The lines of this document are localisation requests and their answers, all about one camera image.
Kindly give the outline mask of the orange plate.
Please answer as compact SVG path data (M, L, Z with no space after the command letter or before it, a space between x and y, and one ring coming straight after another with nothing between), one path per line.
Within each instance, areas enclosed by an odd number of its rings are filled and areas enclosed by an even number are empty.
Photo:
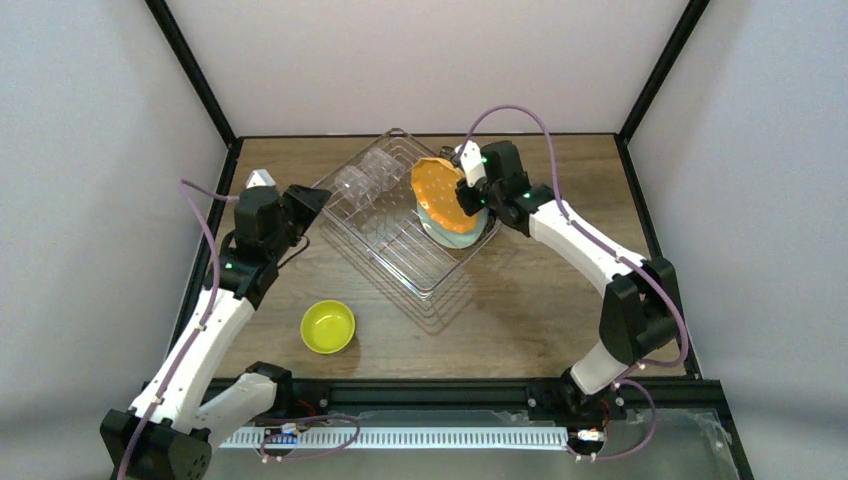
M470 232L477 224L475 215L468 216L457 199L457 183L464 178L448 160L437 157L420 158L410 172L418 205L439 226L460 234Z

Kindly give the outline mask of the light blue floral plate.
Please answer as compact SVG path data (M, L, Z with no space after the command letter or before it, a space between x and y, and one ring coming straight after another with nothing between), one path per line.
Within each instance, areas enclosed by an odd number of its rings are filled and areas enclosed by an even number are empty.
M475 226L465 233L457 233L442 227L435 222L427 211L417 206L417 214L424 232L439 245L448 249L466 249L474 245L484 234L489 222L486 212L479 212L475 216Z

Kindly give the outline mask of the clear plastic glass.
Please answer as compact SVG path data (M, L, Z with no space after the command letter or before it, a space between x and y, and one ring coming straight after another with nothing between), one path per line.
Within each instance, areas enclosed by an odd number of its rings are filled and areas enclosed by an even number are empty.
M381 193L380 186L354 166L345 166L334 179L334 186L351 205L353 212L371 206Z
M392 155L380 148L366 151L360 169L383 191L394 188L405 174L405 167Z

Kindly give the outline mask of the metal wire dish rack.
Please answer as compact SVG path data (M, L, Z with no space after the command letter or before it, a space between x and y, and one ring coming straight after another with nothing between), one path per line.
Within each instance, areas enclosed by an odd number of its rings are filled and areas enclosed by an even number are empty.
M345 166L360 169L364 154L371 148L388 152L406 171L391 190L380 188L381 193L371 206L353 212L334 186L334 179ZM471 279L463 268L500 228L489 216L483 236L462 250L445 248L424 232L410 171L420 158L434 153L412 134L392 128L315 184L332 193L322 210L329 236L340 241L348 249L351 261L374 276L377 285L386 288L390 301L430 335L441 333L470 302Z

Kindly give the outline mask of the black floral square plate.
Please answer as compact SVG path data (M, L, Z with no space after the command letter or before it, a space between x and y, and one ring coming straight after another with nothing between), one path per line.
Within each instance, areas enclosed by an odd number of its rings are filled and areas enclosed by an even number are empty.
M458 165L460 160L457 157L458 150L456 147L451 147L449 145L442 146L439 151L439 157L449 161L453 165Z

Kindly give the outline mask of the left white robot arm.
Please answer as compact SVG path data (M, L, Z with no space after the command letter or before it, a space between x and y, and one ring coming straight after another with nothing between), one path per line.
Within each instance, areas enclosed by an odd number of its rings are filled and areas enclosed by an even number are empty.
M207 389L233 340L279 277L331 193L293 184L253 186L234 197L234 228L221 243L204 232L211 269L191 320L127 409L110 410L100 434L115 479L201 479L220 445L254 417L294 400L290 371L248 367L211 400Z

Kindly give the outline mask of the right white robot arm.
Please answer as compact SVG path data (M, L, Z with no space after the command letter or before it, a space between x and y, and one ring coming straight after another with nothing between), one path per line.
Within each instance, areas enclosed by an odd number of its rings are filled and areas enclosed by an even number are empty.
M590 225L545 184L532 184L510 141L457 146L451 163L462 172L456 195L465 214L486 209L503 225L549 247L582 273L603 304L599 342L566 370L566 384L579 397L599 394L650 364L649 354L678 341L682 363L689 332L679 306L673 266L647 260Z

